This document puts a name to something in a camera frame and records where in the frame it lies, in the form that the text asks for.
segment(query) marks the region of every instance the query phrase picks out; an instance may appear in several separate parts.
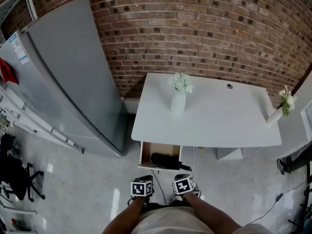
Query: refrigerator door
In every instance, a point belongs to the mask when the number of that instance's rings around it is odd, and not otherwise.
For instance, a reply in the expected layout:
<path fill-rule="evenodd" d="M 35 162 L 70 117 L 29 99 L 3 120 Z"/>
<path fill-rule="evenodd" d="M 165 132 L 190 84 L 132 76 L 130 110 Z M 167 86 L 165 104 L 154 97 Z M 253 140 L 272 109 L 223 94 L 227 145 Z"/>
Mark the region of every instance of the refrigerator door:
<path fill-rule="evenodd" d="M 120 156 L 121 152 L 109 141 L 100 138 L 99 132 L 79 113 L 57 86 L 38 58 L 27 35 L 21 35 L 19 32 L 14 35 L 25 52 L 28 62 L 21 63 L 9 40 L 0 48 L 0 58 L 11 65 L 19 82 L 19 85 L 11 82 L 7 82 L 6 85 L 25 100 L 29 108 L 40 118 L 84 147 L 86 151 Z"/>
<path fill-rule="evenodd" d="M 122 151 L 128 115 L 106 61 L 89 0 L 74 0 L 53 10 L 31 25 L 27 35 L 51 77 L 80 114 Z"/>

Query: open drawer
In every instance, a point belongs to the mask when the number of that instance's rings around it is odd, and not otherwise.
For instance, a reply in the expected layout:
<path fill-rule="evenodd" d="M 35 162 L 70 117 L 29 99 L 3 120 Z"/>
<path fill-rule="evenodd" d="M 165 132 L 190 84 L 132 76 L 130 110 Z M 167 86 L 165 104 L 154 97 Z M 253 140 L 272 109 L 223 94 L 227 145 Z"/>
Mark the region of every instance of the open drawer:
<path fill-rule="evenodd" d="M 180 169 L 166 169 L 161 166 L 155 165 L 151 162 L 150 157 L 153 153 L 159 153 L 164 155 L 170 155 L 176 158 L 177 161 L 180 161 L 181 151 L 182 146 L 141 142 L 140 161 L 138 167 L 161 171 L 180 171 Z"/>

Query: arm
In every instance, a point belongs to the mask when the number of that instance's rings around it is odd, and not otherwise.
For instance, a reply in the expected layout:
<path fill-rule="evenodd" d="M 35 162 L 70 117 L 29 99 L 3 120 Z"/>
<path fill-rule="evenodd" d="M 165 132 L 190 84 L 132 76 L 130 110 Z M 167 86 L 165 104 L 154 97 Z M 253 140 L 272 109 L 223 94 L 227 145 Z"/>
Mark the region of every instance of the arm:
<path fill-rule="evenodd" d="M 231 234 L 241 227 L 230 216 L 201 200 L 195 194 L 187 193 L 184 197 L 194 209 L 197 217 L 215 234 Z"/>
<path fill-rule="evenodd" d="M 110 222 L 102 234 L 130 234 L 137 225 L 144 202 L 145 197 L 134 200 L 131 205 Z"/>

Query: brick wall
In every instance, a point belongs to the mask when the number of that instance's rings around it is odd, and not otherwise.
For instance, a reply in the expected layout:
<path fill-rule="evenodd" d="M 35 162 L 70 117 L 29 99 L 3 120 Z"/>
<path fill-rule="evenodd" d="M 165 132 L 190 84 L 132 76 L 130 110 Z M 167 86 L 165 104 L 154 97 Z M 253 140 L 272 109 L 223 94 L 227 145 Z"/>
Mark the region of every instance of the brick wall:
<path fill-rule="evenodd" d="M 70 0 L 34 0 L 38 16 Z M 273 104 L 312 59 L 312 0 L 90 0 L 123 97 L 139 98 L 147 72 L 226 79 L 267 88 Z M 30 22 L 21 2 L 2 29 Z"/>

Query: white table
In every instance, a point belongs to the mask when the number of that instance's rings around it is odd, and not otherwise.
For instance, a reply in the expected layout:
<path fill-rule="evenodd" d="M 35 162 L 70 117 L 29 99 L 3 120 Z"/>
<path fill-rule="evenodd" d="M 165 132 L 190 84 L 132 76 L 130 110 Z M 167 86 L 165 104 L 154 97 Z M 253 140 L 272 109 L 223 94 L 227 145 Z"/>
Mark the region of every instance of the white table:
<path fill-rule="evenodd" d="M 169 77 L 147 74 L 132 139 L 232 151 L 281 144 L 278 125 L 266 124 L 274 108 L 265 88 L 191 77 L 193 93 L 186 95 L 183 115 L 175 117 L 170 112 L 175 91 L 168 85 Z"/>

